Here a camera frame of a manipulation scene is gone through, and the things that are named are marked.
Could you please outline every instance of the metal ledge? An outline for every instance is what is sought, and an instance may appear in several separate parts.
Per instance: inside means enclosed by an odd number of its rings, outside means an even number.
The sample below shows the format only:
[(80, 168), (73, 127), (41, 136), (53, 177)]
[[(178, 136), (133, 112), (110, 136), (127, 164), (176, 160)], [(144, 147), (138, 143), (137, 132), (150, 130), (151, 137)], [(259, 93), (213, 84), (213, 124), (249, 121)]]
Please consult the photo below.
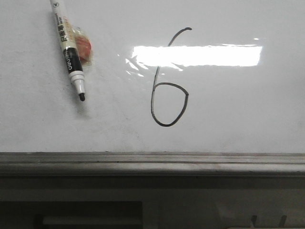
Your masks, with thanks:
[(305, 176), (305, 154), (0, 153), (0, 176)]

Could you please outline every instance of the white surface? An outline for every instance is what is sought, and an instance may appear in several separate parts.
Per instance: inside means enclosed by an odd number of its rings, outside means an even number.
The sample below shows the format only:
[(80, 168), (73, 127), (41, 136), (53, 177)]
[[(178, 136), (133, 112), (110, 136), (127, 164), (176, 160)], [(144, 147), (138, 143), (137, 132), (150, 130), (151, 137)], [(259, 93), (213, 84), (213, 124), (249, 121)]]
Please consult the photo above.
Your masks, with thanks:
[[(0, 152), (303, 152), (305, 1), (67, 0), (66, 7), (94, 50), (83, 103), (50, 2), (0, 2)], [(134, 47), (167, 46), (184, 27), (193, 30), (172, 46), (254, 45), (260, 59), (247, 67), (162, 67), (158, 83), (176, 83), (190, 97), (178, 123), (161, 127), (150, 111), (156, 67), (129, 62), (136, 63)], [(161, 121), (178, 115), (183, 93), (176, 91), (156, 89)]]

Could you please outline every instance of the marker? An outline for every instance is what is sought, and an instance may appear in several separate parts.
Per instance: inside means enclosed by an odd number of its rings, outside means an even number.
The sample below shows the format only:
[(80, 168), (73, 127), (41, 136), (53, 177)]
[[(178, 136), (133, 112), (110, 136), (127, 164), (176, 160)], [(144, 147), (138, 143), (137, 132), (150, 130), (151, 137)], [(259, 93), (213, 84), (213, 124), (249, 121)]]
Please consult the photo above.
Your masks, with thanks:
[(85, 101), (84, 72), (78, 56), (77, 46), (62, 0), (50, 0), (55, 18), (56, 32), (66, 61), (71, 83), (75, 86), (81, 101)]

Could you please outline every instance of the black band on marker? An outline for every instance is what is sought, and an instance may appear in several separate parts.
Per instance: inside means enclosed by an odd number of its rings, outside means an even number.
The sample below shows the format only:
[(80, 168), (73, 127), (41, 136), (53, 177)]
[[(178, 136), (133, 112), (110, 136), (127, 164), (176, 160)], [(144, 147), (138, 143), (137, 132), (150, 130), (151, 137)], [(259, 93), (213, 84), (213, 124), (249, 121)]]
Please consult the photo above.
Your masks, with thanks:
[(75, 48), (65, 49), (63, 51), (63, 55), (65, 57), (69, 73), (73, 71), (82, 71), (81, 61), (77, 54), (77, 49)]

